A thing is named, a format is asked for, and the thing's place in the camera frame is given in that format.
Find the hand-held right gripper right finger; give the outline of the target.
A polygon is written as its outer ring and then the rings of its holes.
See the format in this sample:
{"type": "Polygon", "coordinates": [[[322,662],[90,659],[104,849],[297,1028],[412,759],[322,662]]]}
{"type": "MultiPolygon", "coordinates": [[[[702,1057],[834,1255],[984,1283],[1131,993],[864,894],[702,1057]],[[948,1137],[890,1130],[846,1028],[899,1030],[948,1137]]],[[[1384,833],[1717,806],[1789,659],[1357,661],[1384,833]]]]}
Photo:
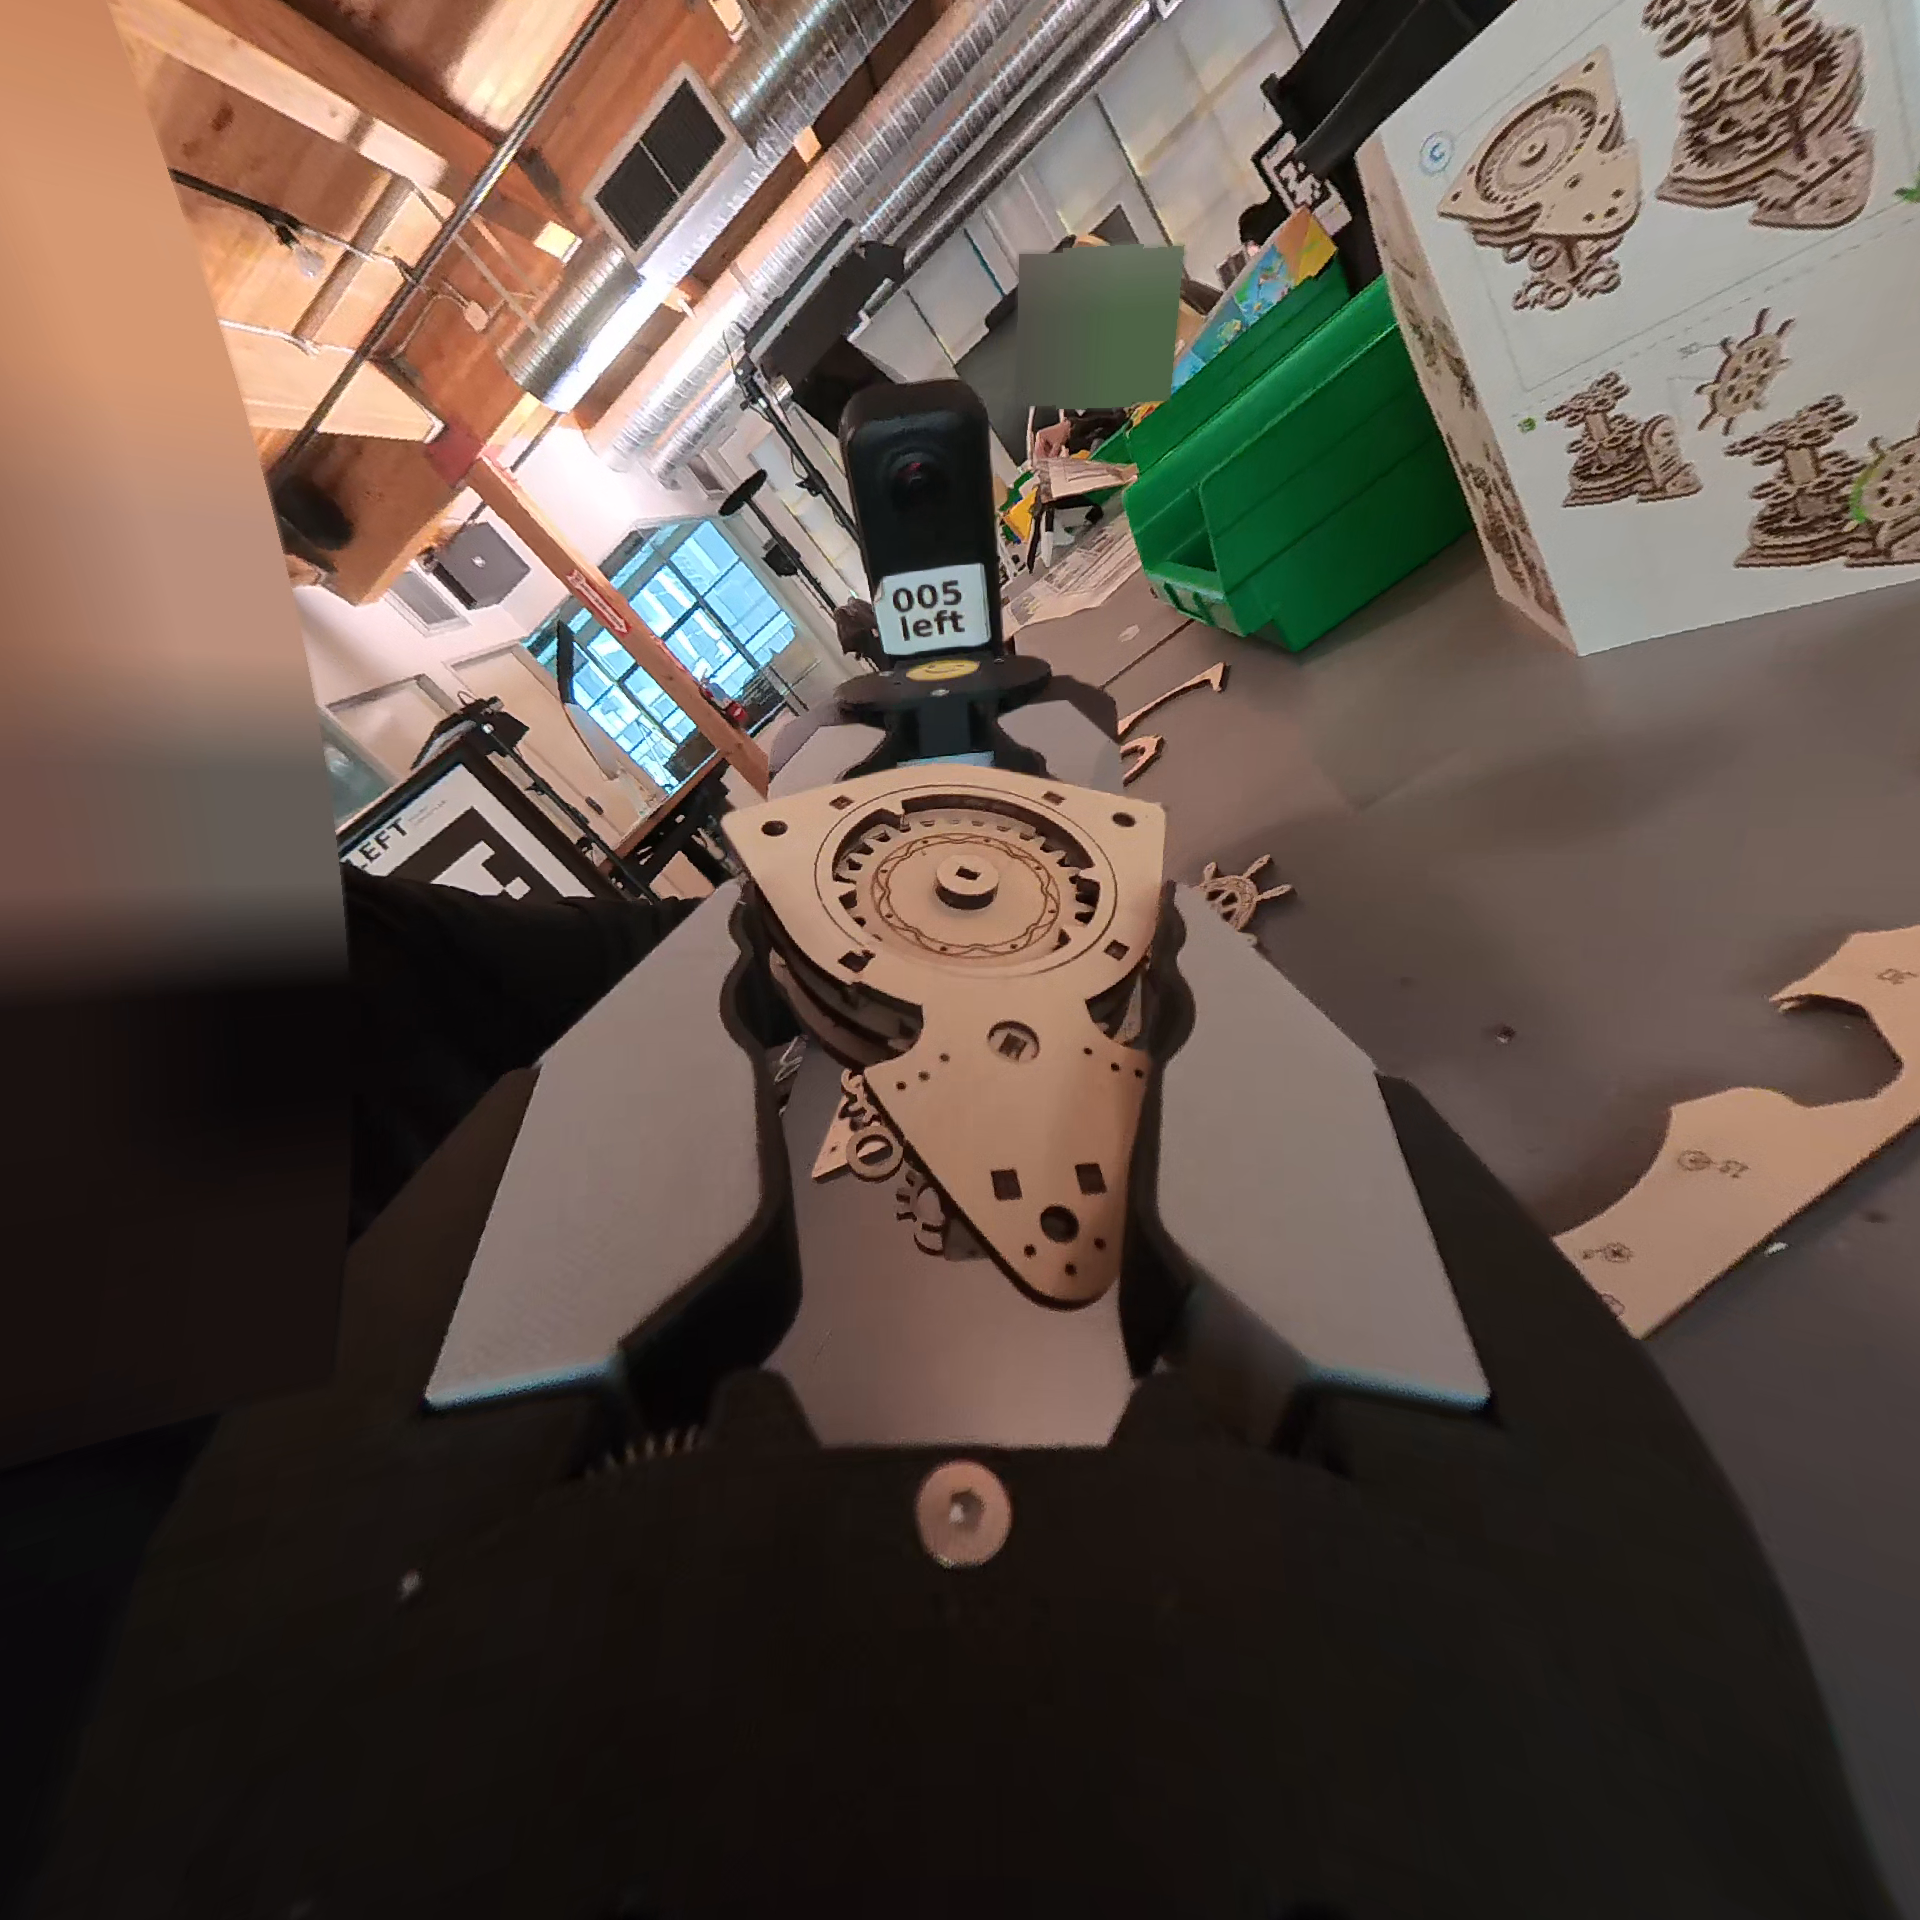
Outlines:
{"type": "Polygon", "coordinates": [[[1173,1279],[1165,1365],[1212,1411],[1485,1409],[1374,1061],[1192,884],[1160,965],[1136,1204],[1173,1279]]]}

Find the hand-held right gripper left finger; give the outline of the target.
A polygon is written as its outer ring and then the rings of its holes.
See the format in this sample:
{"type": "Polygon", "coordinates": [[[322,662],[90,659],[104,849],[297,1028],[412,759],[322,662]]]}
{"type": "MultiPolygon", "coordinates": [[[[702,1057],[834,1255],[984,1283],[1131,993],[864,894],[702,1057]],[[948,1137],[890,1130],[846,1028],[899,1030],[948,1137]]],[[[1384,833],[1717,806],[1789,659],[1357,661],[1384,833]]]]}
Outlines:
{"type": "Polygon", "coordinates": [[[606,1389],[709,1411],[801,1307],[746,886],[678,924],[546,1052],[422,1399],[606,1389]]]}

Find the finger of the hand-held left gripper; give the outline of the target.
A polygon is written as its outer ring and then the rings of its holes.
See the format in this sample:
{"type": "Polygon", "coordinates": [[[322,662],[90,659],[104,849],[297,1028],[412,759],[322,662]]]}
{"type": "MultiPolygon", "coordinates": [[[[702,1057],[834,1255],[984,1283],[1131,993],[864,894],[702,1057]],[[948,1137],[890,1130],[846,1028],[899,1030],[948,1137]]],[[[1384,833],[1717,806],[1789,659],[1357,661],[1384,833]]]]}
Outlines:
{"type": "Polygon", "coordinates": [[[1118,707],[1104,687],[1033,687],[1001,703],[990,766],[1075,787],[1123,787],[1118,707]]]}
{"type": "Polygon", "coordinates": [[[830,721],[794,745],[782,731],[776,743],[778,766],[770,778],[769,799],[788,799],[822,785],[841,785],[859,773],[884,770],[897,764],[894,743],[884,727],[851,721],[830,721]]]}

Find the wooden gear model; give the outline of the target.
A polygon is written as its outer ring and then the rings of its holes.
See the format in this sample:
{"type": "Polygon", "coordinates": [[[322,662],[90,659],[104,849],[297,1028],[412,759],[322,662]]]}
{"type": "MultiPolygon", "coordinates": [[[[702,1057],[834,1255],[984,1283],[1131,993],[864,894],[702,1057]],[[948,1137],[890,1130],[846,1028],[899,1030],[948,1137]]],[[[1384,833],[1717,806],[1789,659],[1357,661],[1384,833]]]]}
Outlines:
{"type": "Polygon", "coordinates": [[[1164,810],[929,764],[733,811],[780,982],[976,1246],[1033,1302],[1118,1283],[1156,1067],[1164,810]]]}

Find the pile of papers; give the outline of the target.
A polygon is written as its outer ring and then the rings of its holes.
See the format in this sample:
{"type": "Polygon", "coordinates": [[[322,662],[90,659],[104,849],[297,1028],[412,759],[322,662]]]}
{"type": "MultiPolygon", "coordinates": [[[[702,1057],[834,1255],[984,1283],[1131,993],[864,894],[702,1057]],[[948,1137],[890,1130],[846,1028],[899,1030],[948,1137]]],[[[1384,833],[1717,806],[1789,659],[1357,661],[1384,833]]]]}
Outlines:
{"type": "Polygon", "coordinates": [[[1008,494],[1001,533],[1001,628],[1099,607],[1141,569],[1124,516],[1139,465],[1085,454],[1042,460],[1008,494]]]}

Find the wooden ship wheel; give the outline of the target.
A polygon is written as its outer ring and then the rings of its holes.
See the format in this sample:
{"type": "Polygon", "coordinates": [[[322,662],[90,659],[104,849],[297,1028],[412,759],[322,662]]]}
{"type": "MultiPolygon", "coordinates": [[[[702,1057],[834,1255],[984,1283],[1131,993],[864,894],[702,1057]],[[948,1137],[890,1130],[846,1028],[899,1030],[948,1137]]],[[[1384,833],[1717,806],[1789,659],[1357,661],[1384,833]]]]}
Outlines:
{"type": "Polygon", "coordinates": [[[1257,941],[1257,918],[1268,905],[1297,898],[1297,886],[1274,873],[1274,855],[1254,855],[1243,868],[1233,870],[1210,860],[1198,878],[1198,892],[1208,905],[1241,939],[1257,941]]]}

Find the green plastic bin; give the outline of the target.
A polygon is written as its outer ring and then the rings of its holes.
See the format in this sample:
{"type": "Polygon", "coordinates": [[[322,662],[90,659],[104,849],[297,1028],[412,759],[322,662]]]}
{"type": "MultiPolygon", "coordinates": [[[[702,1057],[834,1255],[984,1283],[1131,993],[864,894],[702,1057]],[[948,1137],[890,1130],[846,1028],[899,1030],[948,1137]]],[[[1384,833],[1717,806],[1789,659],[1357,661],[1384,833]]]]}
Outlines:
{"type": "Polygon", "coordinates": [[[1291,654],[1472,530],[1384,278],[1141,465],[1123,510],[1164,604],[1291,654]]]}

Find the jagged wooden sheet strip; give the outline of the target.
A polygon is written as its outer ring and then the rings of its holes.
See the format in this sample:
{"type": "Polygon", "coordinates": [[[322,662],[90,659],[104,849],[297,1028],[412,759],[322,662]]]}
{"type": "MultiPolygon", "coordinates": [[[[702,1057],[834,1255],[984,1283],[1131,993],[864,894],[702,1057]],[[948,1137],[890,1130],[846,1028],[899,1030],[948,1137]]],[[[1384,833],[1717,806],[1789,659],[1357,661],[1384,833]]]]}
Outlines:
{"type": "Polygon", "coordinates": [[[1771,1005],[1860,1014],[1892,1077],[1845,1102],[1729,1087],[1675,1105],[1642,1177],[1554,1242],[1633,1337],[1665,1329],[1918,1123],[1918,925],[1846,938],[1771,1005]]]}

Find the black framed marker board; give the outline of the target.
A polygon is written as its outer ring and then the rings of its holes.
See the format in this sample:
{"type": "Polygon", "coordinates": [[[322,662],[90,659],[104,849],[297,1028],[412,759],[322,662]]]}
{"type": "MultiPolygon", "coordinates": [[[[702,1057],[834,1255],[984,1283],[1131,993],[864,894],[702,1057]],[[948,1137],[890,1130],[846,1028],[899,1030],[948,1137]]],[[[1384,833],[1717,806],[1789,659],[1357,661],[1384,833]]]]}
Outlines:
{"type": "Polygon", "coordinates": [[[612,898],[614,884],[501,766],[460,745],[427,756],[336,833],[338,860],[476,898],[612,898]]]}

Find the colourful picture book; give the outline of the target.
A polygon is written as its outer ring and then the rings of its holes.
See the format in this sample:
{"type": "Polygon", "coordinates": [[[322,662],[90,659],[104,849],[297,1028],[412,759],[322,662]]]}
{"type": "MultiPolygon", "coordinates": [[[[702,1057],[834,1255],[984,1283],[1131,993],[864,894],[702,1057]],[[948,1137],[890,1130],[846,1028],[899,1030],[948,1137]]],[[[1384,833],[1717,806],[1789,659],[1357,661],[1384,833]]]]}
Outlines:
{"type": "Polygon", "coordinates": [[[1348,297],[1333,238],[1312,207],[1297,207],[1250,254],[1173,369],[1173,391],[1200,381],[1238,393],[1274,369],[1348,297]]]}

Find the folded instruction leaflet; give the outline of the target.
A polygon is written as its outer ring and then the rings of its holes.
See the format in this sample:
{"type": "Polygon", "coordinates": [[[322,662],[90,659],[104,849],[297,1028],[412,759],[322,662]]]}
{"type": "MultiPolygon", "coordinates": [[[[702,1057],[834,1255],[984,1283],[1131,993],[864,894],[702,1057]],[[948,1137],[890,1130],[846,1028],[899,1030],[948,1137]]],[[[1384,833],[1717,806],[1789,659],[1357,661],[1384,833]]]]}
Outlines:
{"type": "Polygon", "coordinates": [[[1915,4],[1508,4],[1355,161],[1536,626],[1593,657],[1915,585],[1915,4]]]}

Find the silver air duct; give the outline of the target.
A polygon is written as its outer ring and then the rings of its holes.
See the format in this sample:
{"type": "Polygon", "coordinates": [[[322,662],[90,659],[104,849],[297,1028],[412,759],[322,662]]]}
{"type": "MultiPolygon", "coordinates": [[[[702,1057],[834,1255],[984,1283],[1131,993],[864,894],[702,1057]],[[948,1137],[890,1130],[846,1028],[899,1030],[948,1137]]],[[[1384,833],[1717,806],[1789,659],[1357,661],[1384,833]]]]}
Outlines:
{"type": "MultiPolygon", "coordinates": [[[[564,413],[678,291],[794,154],[905,4],[748,4],[713,76],[678,63],[584,189],[592,235],[498,347],[512,385],[564,413]]],[[[954,4],[754,228],[712,291],[608,407],[590,441],[665,477],[736,399],[736,365],[841,241],[900,234],[993,132],[1123,4],[954,4]]]]}

